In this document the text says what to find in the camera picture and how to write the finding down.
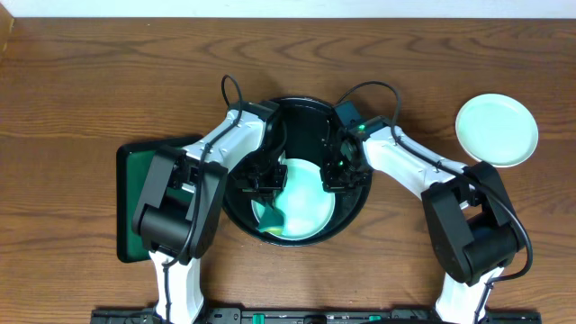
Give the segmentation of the mint plate front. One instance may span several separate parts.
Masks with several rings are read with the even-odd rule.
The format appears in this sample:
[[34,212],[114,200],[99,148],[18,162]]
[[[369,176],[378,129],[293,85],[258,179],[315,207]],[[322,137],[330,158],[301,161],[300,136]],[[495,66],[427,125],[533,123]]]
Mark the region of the mint plate front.
[[476,161],[514,167],[536,151],[539,131],[533,114],[504,94],[480,94],[459,110],[454,124],[463,150]]

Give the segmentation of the mint plate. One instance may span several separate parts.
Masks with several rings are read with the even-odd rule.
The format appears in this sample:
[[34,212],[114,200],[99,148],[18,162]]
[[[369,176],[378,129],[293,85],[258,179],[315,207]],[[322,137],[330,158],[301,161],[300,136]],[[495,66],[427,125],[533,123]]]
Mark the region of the mint plate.
[[[319,234],[328,225],[336,205],[333,193],[325,192],[320,177],[320,168],[310,161],[288,158],[287,183],[274,198],[275,205],[285,214],[285,228],[278,239],[304,241]],[[252,202],[257,223],[257,202]]]
[[454,124],[463,150],[476,161],[514,167],[536,151],[539,131],[533,114],[504,94],[480,94],[459,110]]

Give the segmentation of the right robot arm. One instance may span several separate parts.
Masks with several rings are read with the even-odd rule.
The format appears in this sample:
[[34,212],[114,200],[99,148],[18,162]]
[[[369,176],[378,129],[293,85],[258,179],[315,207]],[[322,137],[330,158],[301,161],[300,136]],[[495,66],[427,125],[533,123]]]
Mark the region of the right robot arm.
[[441,320],[479,323],[494,284],[521,249],[529,249],[498,171],[440,157],[382,116],[362,118],[351,102],[333,107],[321,167],[327,192],[367,185],[380,171],[422,202],[428,234],[445,281],[436,301]]

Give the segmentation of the green yellow sponge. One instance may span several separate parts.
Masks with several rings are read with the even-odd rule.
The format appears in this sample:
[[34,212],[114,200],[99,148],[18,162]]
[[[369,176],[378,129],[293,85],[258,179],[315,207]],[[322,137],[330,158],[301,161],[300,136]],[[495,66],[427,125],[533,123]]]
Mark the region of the green yellow sponge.
[[257,230],[280,236],[285,228],[285,214],[275,205],[275,202],[258,202],[256,207],[258,219]]

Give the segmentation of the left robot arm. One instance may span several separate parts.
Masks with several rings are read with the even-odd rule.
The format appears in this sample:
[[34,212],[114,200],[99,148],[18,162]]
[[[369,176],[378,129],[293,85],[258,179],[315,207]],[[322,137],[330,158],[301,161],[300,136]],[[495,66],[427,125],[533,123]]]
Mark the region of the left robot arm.
[[271,205],[285,187],[287,128],[278,103],[238,100],[208,135],[159,148],[132,217],[157,271],[157,323],[193,323],[204,304],[200,261],[213,242],[228,184]]

